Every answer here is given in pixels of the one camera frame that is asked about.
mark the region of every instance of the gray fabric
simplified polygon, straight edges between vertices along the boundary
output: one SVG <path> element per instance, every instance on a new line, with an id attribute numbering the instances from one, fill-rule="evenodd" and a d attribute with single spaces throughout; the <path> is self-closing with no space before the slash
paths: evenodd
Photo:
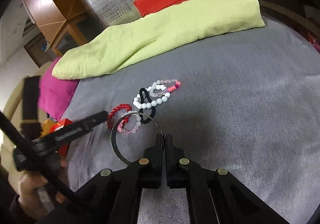
<path id="1" fill-rule="evenodd" d="M 290 223 L 304 224 L 320 203 L 320 55 L 293 30 L 264 21 L 264 28 L 206 38 L 83 79 L 64 116 L 110 111 L 155 80 L 177 78 L 181 87 L 155 116 L 175 145 L 204 168 L 228 169 Z M 150 123 L 135 135 L 118 134 L 119 149 L 137 160 L 157 132 Z M 103 168 L 125 167 L 106 124 L 74 141 L 68 161 L 73 190 Z M 185 191 L 163 186 L 143 191 L 139 223 L 188 223 Z"/>

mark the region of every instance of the metal bangle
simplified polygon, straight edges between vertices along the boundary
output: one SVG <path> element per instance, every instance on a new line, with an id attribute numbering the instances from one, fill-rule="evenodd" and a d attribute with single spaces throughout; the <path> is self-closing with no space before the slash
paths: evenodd
<path id="1" fill-rule="evenodd" d="M 112 145 L 113 152 L 120 159 L 120 161 L 125 163 L 126 165 L 131 164 L 131 162 L 128 159 L 124 158 L 124 156 L 120 153 L 120 151 L 118 149 L 118 146 L 117 146 L 117 142 L 116 142 L 116 133 L 117 133 L 117 129 L 118 129 L 118 126 L 121 123 L 121 121 L 124 118 L 126 118 L 126 117 L 128 117 L 130 115 L 134 115 L 134 114 L 140 114 L 140 115 L 146 116 L 147 118 L 151 119 L 156 124 L 157 127 L 160 128 L 158 123 L 152 117 L 150 117 L 149 115 L 144 114 L 142 112 L 132 112 L 132 113 L 126 114 L 125 116 L 123 116 L 120 119 L 118 119 L 118 121 L 113 125 L 112 130 L 111 130 L 111 136 L 110 136 L 111 145 Z"/>

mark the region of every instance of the person's sleeve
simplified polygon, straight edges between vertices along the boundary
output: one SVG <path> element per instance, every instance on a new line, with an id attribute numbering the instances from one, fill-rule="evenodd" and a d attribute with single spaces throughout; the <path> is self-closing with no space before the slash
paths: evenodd
<path id="1" fill-rule="evenodd" d="M 34 224 L 34 223 L 36 223 L 36 220 L 34 220 L 33 218 L 29 217 L 27 214 L 24 213 L 24 211 L 22 210 L 22 208 L 19 205 L 18 199 L 19 199 L 19 195 L 17 195 L 13 199 L 13 201 L 10 205 L 10 208 L 9 208 L 15 221 L 18 224 Z"/>

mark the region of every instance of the sofa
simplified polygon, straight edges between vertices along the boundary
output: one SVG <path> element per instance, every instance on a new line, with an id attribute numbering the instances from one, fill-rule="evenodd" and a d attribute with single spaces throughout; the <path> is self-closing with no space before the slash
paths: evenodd
<path id="1" fill-rule="evenodd" d="M 34 75 L 44 75 L 48 67 L 52 62 L 44 64 Z M 19 84 L 15 87 L 11 93 L 5 107 L 3 114 L 11 121 L 11 123 L 19 130 L 22 118 L 22 90 L 23 90 L 23 78 Z M 38 108 L 38 120 L 43 122 L 46 119 L 46 112 Z M 15 145 L 11 140 L 4 134 L 3 143 L 0 147 L 0 169 L 1 173 L 6 176 L 9 180 L 10 185 L 17 192 L 18 182 L 23 172 L 18 172 L 15 168 L 12 153 Z"/>

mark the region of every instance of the person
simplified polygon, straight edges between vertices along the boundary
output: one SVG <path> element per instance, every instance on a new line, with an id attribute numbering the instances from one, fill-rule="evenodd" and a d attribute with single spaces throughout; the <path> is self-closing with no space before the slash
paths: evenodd
<path id="1" fill-rule="evenodd" d="M 59 178 L 68 183 L 67 162 L 60 160 Z M 47 214 L 36 192 L 38 187 L 44 186 L 48 181 L 39 172 L 25 171 L 19 181 L 18 195 L 10 205 L 10 212 L 17 224 L 34 224 Z M 59 203 L 65 201 L 65 197 L 58 192 L 56 200 Z"/>

